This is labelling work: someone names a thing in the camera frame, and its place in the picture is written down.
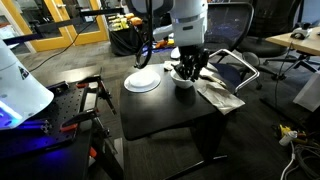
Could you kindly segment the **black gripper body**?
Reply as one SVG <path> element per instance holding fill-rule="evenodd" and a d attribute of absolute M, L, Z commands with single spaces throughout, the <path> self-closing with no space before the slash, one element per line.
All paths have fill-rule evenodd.
<path fill-rule="evenodd" d="M 191 45 L 179 47 L 180 63 L 174 70 L 183 80 L 195 82 L 200 71 L 208 63 L 210 52 L 203 46 Z"/>

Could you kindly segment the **white robot base cone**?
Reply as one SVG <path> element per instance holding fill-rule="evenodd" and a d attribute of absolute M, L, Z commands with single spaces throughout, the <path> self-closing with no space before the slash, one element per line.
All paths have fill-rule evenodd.
<path fill-rule="evenodd" d="M 0 130 L 16 128 L 45 109 L 53 98 L 0 40 Z"/>

